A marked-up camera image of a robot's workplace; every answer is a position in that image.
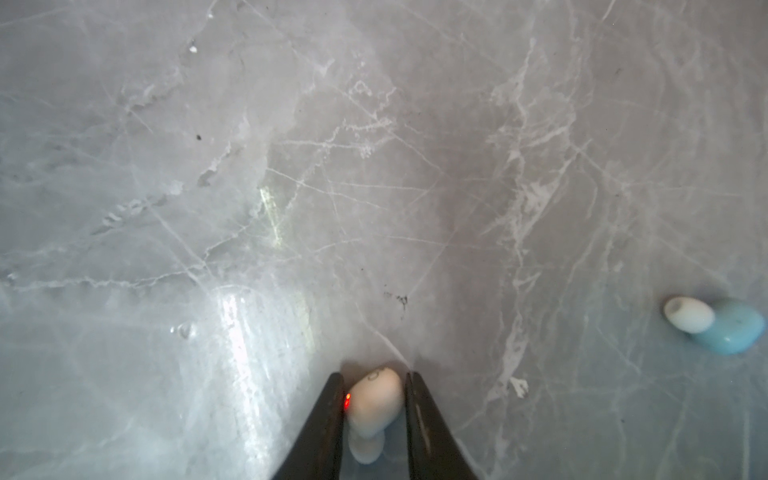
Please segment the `white earbud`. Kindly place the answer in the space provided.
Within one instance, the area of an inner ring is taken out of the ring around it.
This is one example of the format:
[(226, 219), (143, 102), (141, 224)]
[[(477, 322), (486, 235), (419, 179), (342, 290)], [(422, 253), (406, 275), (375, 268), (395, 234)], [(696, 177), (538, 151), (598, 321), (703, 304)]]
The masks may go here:
[(348, 446), (358, 463), (370, 465), (380, 457), (385, 430), (399, 416), (404, 401), (402, 380), (388, 367), (371, 371), (347, 393), (344, 411), (349, 426)]

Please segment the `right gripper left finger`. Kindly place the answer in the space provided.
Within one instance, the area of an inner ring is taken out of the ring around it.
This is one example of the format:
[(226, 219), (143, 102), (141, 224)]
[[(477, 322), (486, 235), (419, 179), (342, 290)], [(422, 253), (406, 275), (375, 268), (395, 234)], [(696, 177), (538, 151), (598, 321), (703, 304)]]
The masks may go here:
[(337, 480), (343, 456), (344, 377), (332, 373), (273, 479)]

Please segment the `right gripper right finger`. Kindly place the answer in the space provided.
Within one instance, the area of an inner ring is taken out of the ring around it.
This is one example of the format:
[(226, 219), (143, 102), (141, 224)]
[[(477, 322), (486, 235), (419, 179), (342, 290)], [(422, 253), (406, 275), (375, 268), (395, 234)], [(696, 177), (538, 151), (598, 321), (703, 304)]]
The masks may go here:
[(423, 377), (415, 371), (405, 379), (405, 412), (411, 479), (477, 479)]

